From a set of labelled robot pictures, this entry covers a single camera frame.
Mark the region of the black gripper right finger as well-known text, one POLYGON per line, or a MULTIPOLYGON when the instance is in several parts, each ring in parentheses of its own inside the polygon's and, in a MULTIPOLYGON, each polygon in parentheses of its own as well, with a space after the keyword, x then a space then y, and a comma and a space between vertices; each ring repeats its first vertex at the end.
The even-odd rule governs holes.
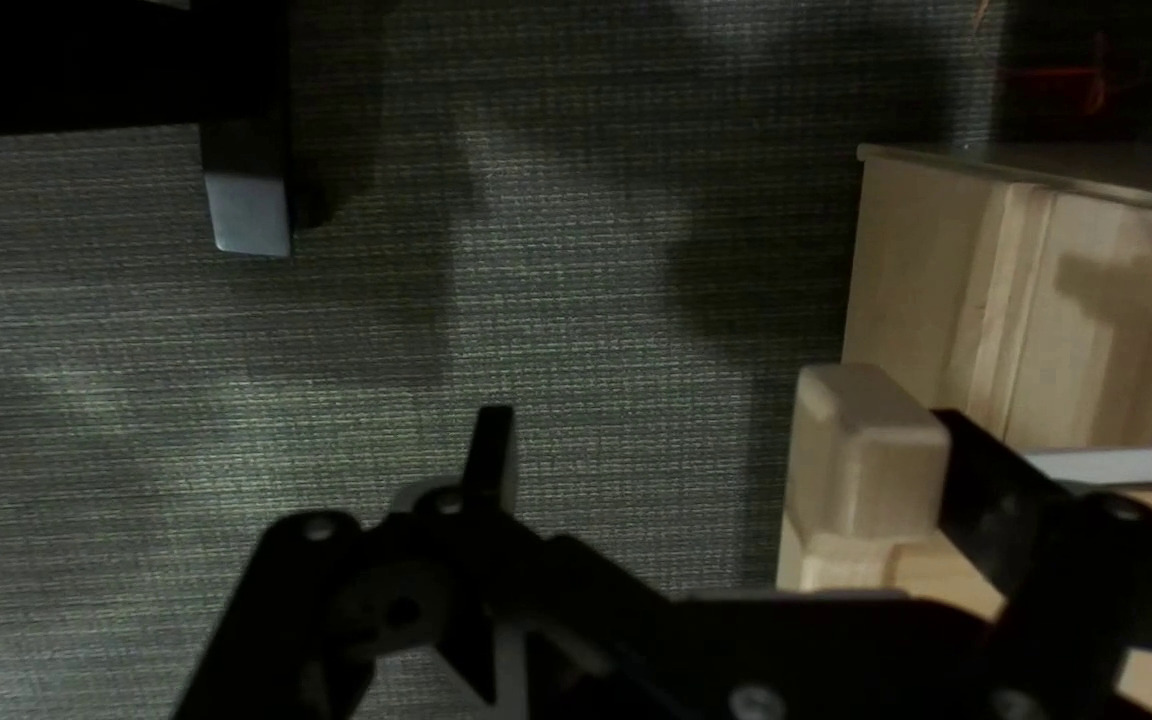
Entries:
POLYGON ((955 408, 937 408, 953 450, 937 527, 1009 601, 1050 598, 1070 564, 1076 495, 955 408))

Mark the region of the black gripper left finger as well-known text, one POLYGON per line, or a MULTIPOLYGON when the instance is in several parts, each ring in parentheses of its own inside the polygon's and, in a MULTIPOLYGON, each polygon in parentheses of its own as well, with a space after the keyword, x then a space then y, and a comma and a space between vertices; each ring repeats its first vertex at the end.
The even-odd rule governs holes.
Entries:
POLYGON ((515 456, 515 414, 507 405, 483 405, 474 424, 460 492, 467 508, 504 508, 515 456))

